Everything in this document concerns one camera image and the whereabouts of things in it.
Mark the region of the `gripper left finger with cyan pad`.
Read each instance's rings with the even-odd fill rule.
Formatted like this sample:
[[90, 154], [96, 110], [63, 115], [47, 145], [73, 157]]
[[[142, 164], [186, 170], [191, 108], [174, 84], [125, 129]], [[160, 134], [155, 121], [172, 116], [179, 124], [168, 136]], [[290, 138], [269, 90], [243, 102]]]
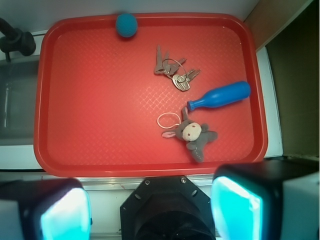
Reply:
[[88, 240], [90, 198], [74, 178], [0, 183], [2, 240]]

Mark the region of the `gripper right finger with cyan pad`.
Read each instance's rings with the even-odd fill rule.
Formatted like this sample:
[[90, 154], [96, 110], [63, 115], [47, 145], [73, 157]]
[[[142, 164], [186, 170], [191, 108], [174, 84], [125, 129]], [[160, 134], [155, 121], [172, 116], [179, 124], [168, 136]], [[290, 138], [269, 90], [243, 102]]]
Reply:
[[211, 185], [211, 212], [224, 240], [317, 240], [320, 164], [271, 159], [224, 164]]

